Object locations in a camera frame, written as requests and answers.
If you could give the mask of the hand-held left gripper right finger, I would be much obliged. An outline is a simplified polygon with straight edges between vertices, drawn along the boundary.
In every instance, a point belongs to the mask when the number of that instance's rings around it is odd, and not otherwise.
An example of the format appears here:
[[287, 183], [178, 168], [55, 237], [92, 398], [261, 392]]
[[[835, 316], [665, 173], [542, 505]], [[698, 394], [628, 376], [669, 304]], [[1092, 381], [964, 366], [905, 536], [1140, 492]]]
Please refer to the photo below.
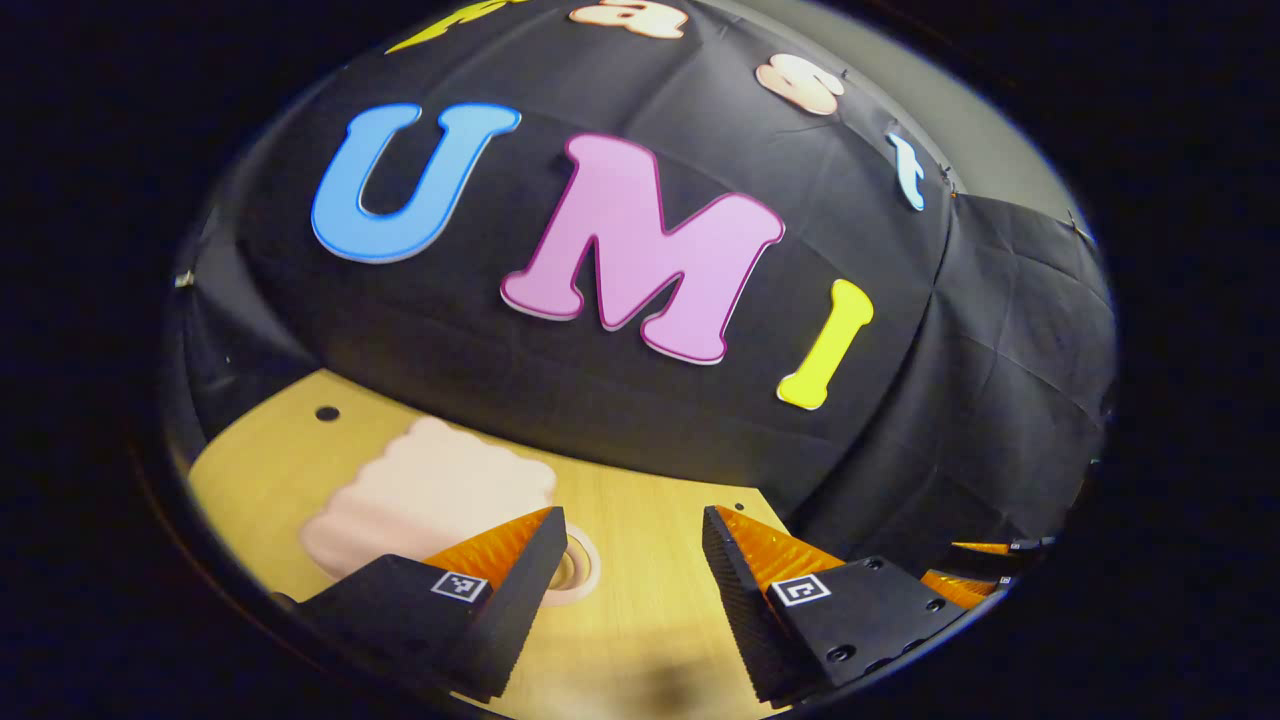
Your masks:
[[790, 706], [868, 676], [965, 607], [886, 559], [842, 561], [724, 506], [703, 551], [759, 701]]

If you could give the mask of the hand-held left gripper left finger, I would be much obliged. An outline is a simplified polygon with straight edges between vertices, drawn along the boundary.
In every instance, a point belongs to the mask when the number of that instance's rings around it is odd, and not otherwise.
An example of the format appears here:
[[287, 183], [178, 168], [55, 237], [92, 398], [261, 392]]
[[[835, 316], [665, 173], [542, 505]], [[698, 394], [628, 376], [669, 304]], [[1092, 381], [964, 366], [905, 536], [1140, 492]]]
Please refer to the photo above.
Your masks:
[[489, 701], [504, 693], [566, 548], [564, 512], [545, 507], [425, 561], [385, 553], [291, 611], [378, 676]]

